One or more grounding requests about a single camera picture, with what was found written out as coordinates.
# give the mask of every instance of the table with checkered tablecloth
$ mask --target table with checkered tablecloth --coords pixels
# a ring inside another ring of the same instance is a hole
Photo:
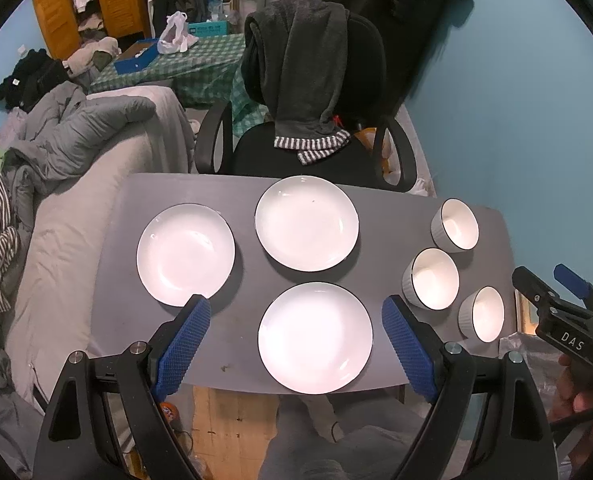
[[[234,135],[241,137],[262,123],[267,111],[245,91],[241,76],[244,49],[243,34],[200,38],[186,52],[160,54],[139,72],[120,75],[111,63],[94,80],[90,92],[174,79],[176,95],[185,108],[207,108],[215,101],[230,100]]]

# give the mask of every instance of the chair backrest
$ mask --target chair backrest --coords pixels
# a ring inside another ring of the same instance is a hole
[[[264,104],[259,79],[259,50],[254,37],[241,62],[245,89],[251,99]],[[385,50],[377,28],[362,16],[348,17],[348,62],[335,112],[353,116],[368,110],[385,88]]]

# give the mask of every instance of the chair seat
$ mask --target chair seat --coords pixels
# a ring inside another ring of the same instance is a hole
[[[274,147],[274,123],[250,128],[239,140],[230,165],[230,174],[285,178],[312,175],[334,184],[379,188],[372,160],[360,140],[352,136],[338,152],[304,166],[295,150]]]

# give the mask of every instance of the human hand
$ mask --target human hand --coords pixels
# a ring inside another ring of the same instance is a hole
[[[568,355],[559,357],[559,364],[565,366],[561,376],[557,380],[557,393],[552,404],[552,409],[548,413],[548,420],[554,422],[574,415],[574,413],[584,412],[593,408],[593,390],[587,392],[578,392],[574,386],[572,374],[570,373],[571,359]],[[588,459],[593,450],[593,423],[590,431],[587,431],[579,444],[570,452],[570,462],[573,470],[579,469]]]

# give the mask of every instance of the metal bolt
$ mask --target metal bolt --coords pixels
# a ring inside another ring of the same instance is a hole
[[[67,360],[70,361],[73,365],[80,363],[82,359],[83,359],[83,352],[81,352],[80,350],[77,350],[76,352],[72,352],[70,354],[70,357],[67,358]]]
[[[523,355],[521,355],[519,352],[512,351],[509,352],[508,359],[514,364],[519,364],[523,362]]]
[[[449,354],[452,354],[452,355],[460,354],[462,351],[461,345],[459,343],[453,343],[453,342],[446,343],[445,349],[446,349],[446,351],[448,351]]]
[[[130,345],[130,352],[135,355],[142,354],[145,352],[147,348],[147,343],[145,341],[137,341],[136,343],[132,343]]]

